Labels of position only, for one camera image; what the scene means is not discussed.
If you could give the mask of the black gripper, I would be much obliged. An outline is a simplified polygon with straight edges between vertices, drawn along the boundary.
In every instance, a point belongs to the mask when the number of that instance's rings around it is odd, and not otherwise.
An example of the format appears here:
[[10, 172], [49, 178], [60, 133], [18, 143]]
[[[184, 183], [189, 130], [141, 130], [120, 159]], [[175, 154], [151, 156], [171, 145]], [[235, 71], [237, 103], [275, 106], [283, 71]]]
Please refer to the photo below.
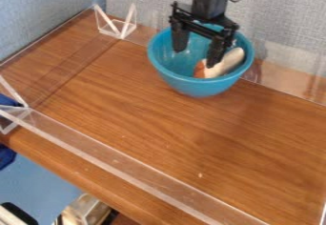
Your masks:
[[211, 40], [205, 66], [212, 68], [220, 61], [225, 48], [231, 45], [237, 24], [225, 16], [228, 2], [237, 0], [192, 0], [189, 5], [173, 2], [169, 24], [175, 52], [187, 48], [189, 33]]

